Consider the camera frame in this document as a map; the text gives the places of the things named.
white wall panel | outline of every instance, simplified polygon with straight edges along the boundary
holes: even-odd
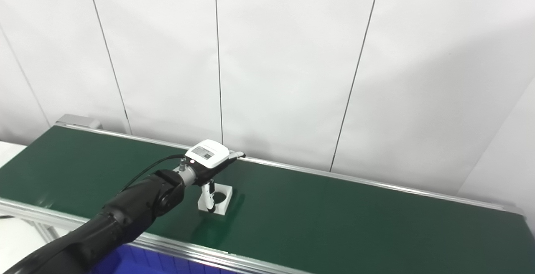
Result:
[[[535,0],[376,0],[332,171],[453,193],[535,74]]]
[[[217,0],[225,144],[328,170],[373,0]]]
[[[92,0],[0,0],[0,23],[49,122],[71,113],[127,131]]]
[[[458,194],[520,207],[535,233],[535,80]]]
[[[215,0],[95,0],[132,133],[221,140]]]
[[[0,140],[28,145],[46,129],[46,118],[0,30]]]

white holder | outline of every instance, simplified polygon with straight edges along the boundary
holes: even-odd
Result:
[[[225,200],[223,200],[219,204],[216,204],[216,210],[214,211],[214,213],[224,216],[227,212],[227,208],[229,207],[229,203],[231,202],[232,186],[215,183],[215,192],[225,194],[226,196]],[[206,204],[204,203],[204,198],[202,194],[199,200],[197,201],[197,207],[199,208],[199,211],[208,211],[208,208],[206,208]]]

black robotic arm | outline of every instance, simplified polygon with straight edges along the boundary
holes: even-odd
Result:
[[[217,165],[210,168],[203,165],[203,160],[195,160],[197,155],[189,154],[200,145],[185,156],[175,155],[174,158],[182,157],[181,165],[175,170],[155,171],[126,187],[80,228],[37,249],[4,274],[85,274],[103,257],[135,240],[157,217],[182,202],[187,186],[210,183],[226,166],[245,156],[227,150]]]

